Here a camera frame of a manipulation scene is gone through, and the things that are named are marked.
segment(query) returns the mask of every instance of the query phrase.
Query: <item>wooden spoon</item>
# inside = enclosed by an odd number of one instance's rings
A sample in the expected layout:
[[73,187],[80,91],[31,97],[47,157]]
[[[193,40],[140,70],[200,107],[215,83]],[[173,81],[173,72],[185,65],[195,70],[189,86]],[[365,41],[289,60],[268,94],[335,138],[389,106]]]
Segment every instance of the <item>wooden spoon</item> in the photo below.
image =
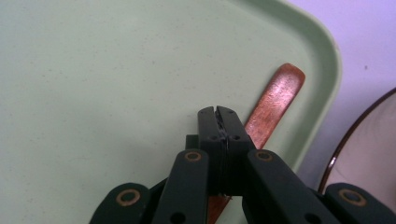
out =
[[[282,64],[266,86],[250,114],[245,129],[257,149],[262,149],[305,81],[305,74],[290,63]],[[229,196],[211,196],[207,222],[214,224],[231,200]]]

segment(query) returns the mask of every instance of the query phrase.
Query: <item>copper-colored handle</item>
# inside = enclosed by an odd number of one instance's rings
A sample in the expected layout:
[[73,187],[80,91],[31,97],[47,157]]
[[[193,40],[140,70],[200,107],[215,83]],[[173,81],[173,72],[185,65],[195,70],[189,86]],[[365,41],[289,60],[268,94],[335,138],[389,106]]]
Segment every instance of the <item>copper-colored handle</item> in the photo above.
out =
[[[305,81],[305,74],[290,63],[282,64],[250,114],[245,129],[256,148],[263,148]],[[231,197],[211,196],[208,223],[214,224]]]

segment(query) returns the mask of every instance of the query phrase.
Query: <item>light green tray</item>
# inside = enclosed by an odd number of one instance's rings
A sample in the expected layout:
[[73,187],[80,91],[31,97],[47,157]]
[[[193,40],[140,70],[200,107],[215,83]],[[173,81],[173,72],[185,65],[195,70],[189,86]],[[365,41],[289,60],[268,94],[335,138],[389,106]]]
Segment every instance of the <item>light green tray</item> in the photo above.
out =
[[[245,120],[282,63],[305,84],[266,148],[295,170],[340,81],[328,32],[277,1],[0,4],[2,223],[88,223],[125,182],[170,172],[196,113]],[[220,223],[244,223],[240,199]]]

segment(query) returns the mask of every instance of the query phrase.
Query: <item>white surface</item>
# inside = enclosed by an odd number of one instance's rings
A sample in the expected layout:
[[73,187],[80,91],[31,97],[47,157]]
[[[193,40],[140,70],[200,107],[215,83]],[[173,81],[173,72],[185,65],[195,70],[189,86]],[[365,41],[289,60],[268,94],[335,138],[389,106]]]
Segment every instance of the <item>white surface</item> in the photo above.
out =
[[[0,2],[1,224],[87,223],[117,185],[153,186],[198,109],[245,119],[284,62],[307,79],[267,146],[301,161],[338,59],[311,20],[262,3]],[[237,200],[224,215],[241,223]]]
[[290,0],[321,21],[341,51],[338,95],[298,172],[317,188],[349,127],[373,102],[396,87],[396,4],[382,1]]
[[396,94],[378,105],[349,136],[326,186],[348,183],[369,191],[396,213]]

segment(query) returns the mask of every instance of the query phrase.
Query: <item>table surface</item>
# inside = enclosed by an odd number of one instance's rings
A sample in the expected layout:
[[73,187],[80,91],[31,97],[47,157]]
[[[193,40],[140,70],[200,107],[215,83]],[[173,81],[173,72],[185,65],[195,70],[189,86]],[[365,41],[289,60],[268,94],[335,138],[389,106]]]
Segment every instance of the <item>table surface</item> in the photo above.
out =
[[289,2],[316,17],[331,32],[342,57],[339,92],[298,171],[305,184],[316,189],[350,126],[396,87],[396,5],[391,0]]

